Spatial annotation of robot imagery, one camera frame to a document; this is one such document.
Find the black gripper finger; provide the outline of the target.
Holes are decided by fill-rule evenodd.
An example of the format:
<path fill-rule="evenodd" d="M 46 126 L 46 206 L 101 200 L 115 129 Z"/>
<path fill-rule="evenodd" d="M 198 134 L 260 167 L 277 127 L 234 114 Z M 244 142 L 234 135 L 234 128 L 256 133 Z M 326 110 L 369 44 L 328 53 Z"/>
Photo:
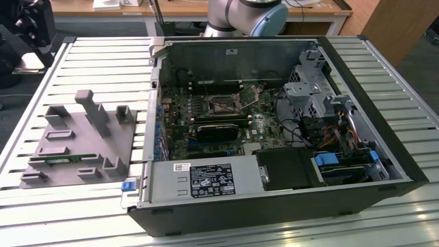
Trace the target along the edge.
<path fill-rule="evenodd" d="M 31 20 L 23 15 L 18 17 L 14 22 L 14 27 L 17 29 L 17 35 L 29 48 L 35 48 L 35 38 L 34 38 L 34 25 Z"/>
<path fill-rule="evenodd" d="M 38 53 L 35 54 L 41 63 L 43 65 L 51 65 L 53 64 L 53 56 L 50 54 L 50 48 L 51 48 L 51 42 L 55 37 L 55 29 L 54 24 L 37 24 L 37 50 Z"/>

